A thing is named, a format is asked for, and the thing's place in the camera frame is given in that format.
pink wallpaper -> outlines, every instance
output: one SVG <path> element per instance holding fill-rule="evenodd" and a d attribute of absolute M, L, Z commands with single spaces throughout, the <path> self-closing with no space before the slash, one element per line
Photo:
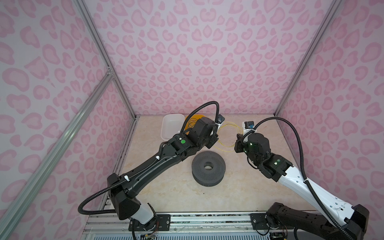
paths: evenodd
<path fill-rule="evenodd" d="M 0 218 L 106 73 L 71 0 L 0 7 Z"/>
<path fill-rule="evenodd" d="M 10 240 L 78 239 L 88 216 L 80 215 L 77 207 L 107 186 L 130 122 L 111 83 Z M 96 210 L 100 201 L 96 198 L 85 209 Z"/>
<path fill-rule="evenodd" d="M 86 0 L 136 114 L 273 113 L 330 2 Z"/>
<path fill-rule="evenodd" d="M 345 2 L 281 115 L 308 176 L 370 211 L 367 240 L 384 239 L 383 12 L 382 1 Z"/>

beige marble tabletop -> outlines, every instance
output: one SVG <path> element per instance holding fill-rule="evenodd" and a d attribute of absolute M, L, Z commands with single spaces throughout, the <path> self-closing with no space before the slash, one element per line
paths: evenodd
<path fill-rule="evenodd" d="M 225 116 L 225 121 L 241 127 L 243 121 L 254 121 L 256 124 L 267 117 L 270 115 L 229 115 Z M 132 170 L 158 151 L 162 142 L 162 118 L 140 117 L 121 173 Z M 263 123 L 258 132 L 269 139 L 273 153 L 295 162 L 276 120 Z M 225 145 L 230 146 L 236 140 L 233 127 L 224 127 L 218 134 Z M 214 146 L 225 151 L 233 150 L 223 147 L 219 142 Z M 223 157 L 226 172 L 218 185 L 204 187 L 194 180 L 191 169 L 194 156 L 190 156 L 155 178 L 137 198 L 142 203 L 149 202 L 157 212 L 266 211 L 274 202 L 297 210 L 314 210 L 292 190 L 251 168 L 244 153 L 223 152 L 215 147 L 204 147 L 201 151 L 214 151 Z"/>

gray filament spool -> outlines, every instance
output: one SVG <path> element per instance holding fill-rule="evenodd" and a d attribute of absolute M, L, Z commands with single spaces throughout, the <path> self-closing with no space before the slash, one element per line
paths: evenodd
<path fill-rule="evenodd" d="M 215 152 L 201 152 L 192 161 L 192 175 L 200 185 L 215 186 L 221 182 L 224 174 L 224 159 Z"/>

black mounting plate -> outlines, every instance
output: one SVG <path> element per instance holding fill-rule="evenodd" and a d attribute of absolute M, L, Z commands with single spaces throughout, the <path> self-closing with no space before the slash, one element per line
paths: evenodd
<path fill-rule="evenodd" d="M 253 230 L 268 230 L 269 226 L 266 223 L 265 213 L 250 214 Z M 287 229 L 294 229 L 294 227 L 286 226 Z"/>
<path fill-rule="evenodd" d="M 157 220 L 159 221 L 159 229 L 158 231 L 169 231 L 170 226 L 170 215 L 169 214 L 158 214 Z M 148 232 L 147 230 L 144 230 L 143 225 L 139 221 L 134 221 L 135 226 L 134 229 L 136 232 Z M 128 230 L 132 231 L 132 221 L 129 224 Z"/>

robotic arm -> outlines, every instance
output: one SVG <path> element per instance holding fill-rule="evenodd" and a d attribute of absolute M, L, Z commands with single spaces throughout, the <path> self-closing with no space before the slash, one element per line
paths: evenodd
<path fill-rule="evenodd" d="M 197 120 L 193 128 L 184 131 L 188 120 L 199 110 L 210 105 L 216 105 L 215 121 L 203 117 Z M 167 142 L 162 142 L 157 154 L 137 168 L 121 174 L 111 174 L 107 178 L 108 187 L 84 200 L 78 207 L 78 212 L 86 215 L 117 213 L 120 220 L 127 218 L 138 220 L 145 230 L 151 230 L 156 225 L 157 215 L 150 204 L 141 204 L 136 196 L 158 175 L 187 157 L 195 155 L 204 146 L 211 148 L 217 141 L 218 127 L 224 122 L 224 117 L 218 114 L 216 101 L 208 102 L 195 109 L 186 118 L 179 134 Z M 265 177 L 280 182 L 292 189 L 314 206 L 321 215 L 291 209 L 280 203 L 274 203 L 266 213 L 265 219 L 272 229 L 281 226 L 292 226 L 311 232 L 326 240 L 362 240 L 367 230 L 369 211 L 361 205 L 351 204 L 338 199 L 305 176 L 302 170 L 281 155 L 271 152 L 269 140 L 256 128 L 270 119 L 279 119 L 288 124 L 287 120 L 277 117 L 267 118 L 254 126 L 253 122 L 243 124 L 244 135 L 237 134 L 235 152 L 244 152 L 247 160 L 251 160 Z M 92 199 L 108 192 L 115 209 L 87 211 L 83 207 Z"/>

